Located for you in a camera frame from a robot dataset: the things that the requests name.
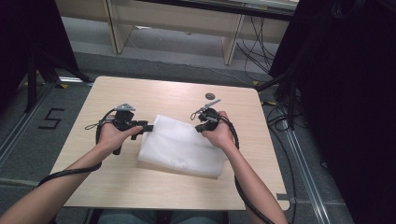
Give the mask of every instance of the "white package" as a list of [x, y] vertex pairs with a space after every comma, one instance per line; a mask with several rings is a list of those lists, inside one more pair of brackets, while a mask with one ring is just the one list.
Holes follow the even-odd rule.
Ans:
[[157, 115], [154, 129], [143, 134], [139, 161], [194, 175], [219, 176], [224, 152], [198, 133], [194, 126]]

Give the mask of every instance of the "white plastic bag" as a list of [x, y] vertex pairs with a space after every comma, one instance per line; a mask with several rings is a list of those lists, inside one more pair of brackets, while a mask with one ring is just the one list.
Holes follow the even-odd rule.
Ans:
[[138, 160], [194, 175], [221, 175], [226, 156], [194, 126], [157, 115], [153, 132], [144, 133]]

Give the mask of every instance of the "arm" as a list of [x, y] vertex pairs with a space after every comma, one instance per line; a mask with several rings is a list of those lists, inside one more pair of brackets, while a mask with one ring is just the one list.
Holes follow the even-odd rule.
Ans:
[[[219, 114], [227, 117], [225, 112], [221, 111]], [[276, 224], [288, 223], [285, 214], [271, 191], [236, 148], [228, 125], [220, 121], [215, 131], [204, 131], [203, 136], [209, 139], [213, 146], [221, 148], [224, 151], [233, 167], [233, 171], [242, 190], [254, 206]], [[248, 207], [247, 214], [252, 223], [264, 223]]]
[[[141, 130], [142, 127], [137, 126], [120, 132], [112, 124], [105, 124], [98, 144], [66, 170], [98, 164], [121, 146], [128, 136]], [[67, 175], [44, 183], [12, 205], [0, 217], [0, 223], [49, 223], [89, 174]]]

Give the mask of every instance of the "person's lap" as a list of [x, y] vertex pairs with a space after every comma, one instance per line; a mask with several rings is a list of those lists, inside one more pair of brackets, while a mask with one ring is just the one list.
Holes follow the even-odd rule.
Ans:
[[[170, 224], [220, 224], [222, 212], [174, 211]], [[154, 224], [156, 211], [133, 209], [107, 209], [99, 217], [98, 224]]]

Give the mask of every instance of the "person's right hand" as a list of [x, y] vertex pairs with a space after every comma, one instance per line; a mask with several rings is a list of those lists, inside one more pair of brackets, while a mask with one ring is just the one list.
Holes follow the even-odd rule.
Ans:
[[[219, 115], [228, 118], [225, 111], [220, 111]], [[203, 131], [202, 136], [207, 138], [214, 147], [222, 150], [234, 145], [230, 127], [222, 120], [219, 121], [218, 127], [214, 131]]]

